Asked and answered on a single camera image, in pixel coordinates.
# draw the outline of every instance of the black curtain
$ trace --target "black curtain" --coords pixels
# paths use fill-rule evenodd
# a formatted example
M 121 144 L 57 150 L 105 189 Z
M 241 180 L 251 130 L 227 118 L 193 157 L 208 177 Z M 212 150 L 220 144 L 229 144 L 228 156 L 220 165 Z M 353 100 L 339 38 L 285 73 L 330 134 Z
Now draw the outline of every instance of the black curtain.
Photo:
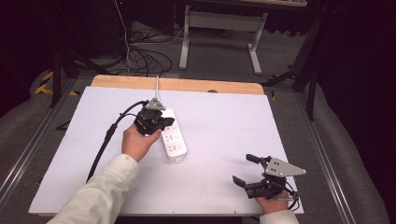
M 391 0 L 355 1 L 341 18 L 322 23 L 310 56 L 310 62 L 317 59 L 318 83 L 353 139 L 390 223 L 396 223 L 395 10 Z
M 346 0 L 306 0 L 306 8 L 316 11 L 334 11 Z M 290 15 L 286 13 L 268 13 L 264 29 L 269 32 L 289 32 L 290 36 L 305 35 L 311 28 L 315 17 L 308 15 Z
M 0 15 L 0 117 L 3 117 L 30 98 L 30 87 L 47 68 L 51 54 L 27 1 L 2 3 Z

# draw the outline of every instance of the white power strip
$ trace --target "white power strip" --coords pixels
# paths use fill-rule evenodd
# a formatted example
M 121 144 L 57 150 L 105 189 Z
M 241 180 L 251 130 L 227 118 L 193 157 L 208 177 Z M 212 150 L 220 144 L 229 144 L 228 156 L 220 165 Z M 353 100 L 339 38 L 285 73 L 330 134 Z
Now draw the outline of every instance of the white power strip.
M 162 131 L 166 154 L 170 161 L 181 162 L 187 156 L 187 147 L 181 135 L 175 113 L 172 109 L 166 109 L 163 111 L 163 117 L 175 119 L 172 126 L 166 127 Z

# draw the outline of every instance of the metal rail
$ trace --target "metal rail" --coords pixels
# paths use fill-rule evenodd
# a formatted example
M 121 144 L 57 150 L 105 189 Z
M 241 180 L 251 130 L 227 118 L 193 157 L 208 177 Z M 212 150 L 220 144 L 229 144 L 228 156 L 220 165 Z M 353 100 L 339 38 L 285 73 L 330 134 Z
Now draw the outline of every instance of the metal rail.
M 20 182 L 24 172 L 29 166 L 29 163 L 32 161 L 33 157 L 35 156 L 35 153 L 39 149 L 42 140 L 45 138 L 51 122 L 55 118 L 57 112 L 62 106 L 62 103 L 64 102 L 64 99 L 67 97 L 68 93 L 72 90 L 75 83 L 76 83 L 75 79 L 66 80 L 62 91 L 62 97 L 59 100 L 58 104 L 56 104 L 53 108 L 50 108 L 47 111 L 45 117 L 41 121 L 40 125 L 38 126 L 37 130 L 35 131 L 35 134 L 29 141 L 25 150 L 22 152 L 15 165 L 8 173 L 6 180 L 4 181 L 3 185 L 0 188 L 0 212 L 6 206 L 9 197 L 11 196 L 14 189 L 17 187 L 18 183 Z
M 337 176 L 335 175 L 334 169 L 332 168 L 332 164 L 329 160 L 329 157 L 326 153 L 326 148 L 323 146 L 318 130 L 314 121 L 312 121 L 305 110 L 306 103 L 304 101 L 304 96 L 302 93 L 295 93 L 295 97 L 299 107 L 302 110 L 305 121 L 308 125 L 309 131 L 311 132 L 312 138 L 315 143 L 315 151 L 317 152 L 318 160 L 320 162 L 320 166 L 323 170 L 323 173 L 326 177 L 327 183 L 329 184 L 330 191 L 334 198 L 335 204 L 337 206 L 338 212 L 340 213 L 341 219 L 343 219 L 343 223 L 356 223 L 355 218 L 349 208 L 347 203 L 347 199 L 342 190 L 341 184 L 338 181 Z

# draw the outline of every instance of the person's left hand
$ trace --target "person's left hand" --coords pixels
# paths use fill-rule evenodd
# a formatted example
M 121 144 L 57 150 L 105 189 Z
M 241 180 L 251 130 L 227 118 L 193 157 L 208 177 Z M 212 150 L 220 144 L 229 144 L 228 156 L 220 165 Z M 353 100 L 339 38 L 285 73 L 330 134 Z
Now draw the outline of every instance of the person's left hand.
M 121 152 L 140 161 L 149 152 L 151 145 L 160 138 L 161 131 L 159 129 L 150 136 L 143 136 L 134 124 L 131 125 L 123 132 Z

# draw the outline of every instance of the person's right hand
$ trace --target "person's right hand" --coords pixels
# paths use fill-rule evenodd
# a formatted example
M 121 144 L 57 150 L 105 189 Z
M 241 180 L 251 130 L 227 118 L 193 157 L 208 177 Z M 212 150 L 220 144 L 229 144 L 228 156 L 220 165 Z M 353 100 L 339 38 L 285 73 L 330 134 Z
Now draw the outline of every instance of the person's right hand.
M 287 191 L 283 190 L 283 192 L 280 195 L 278 195 L 278 197 L 287 198 L 289 197 L 289 194 Z M 264 214 L 270 214 L 288 209 L 289 201 L 286 200 L 278 200 L 276 198 L 272 198 L 268 200 L 265 198 L 255 198 L 255 200 L 262 208 L 262 212 Z
M 123 133 L 122 153 L 140 161 L 148 152 L 151 145 L 160 138 L 161 129 L 150 136 L 143 136 L 133 124 Z

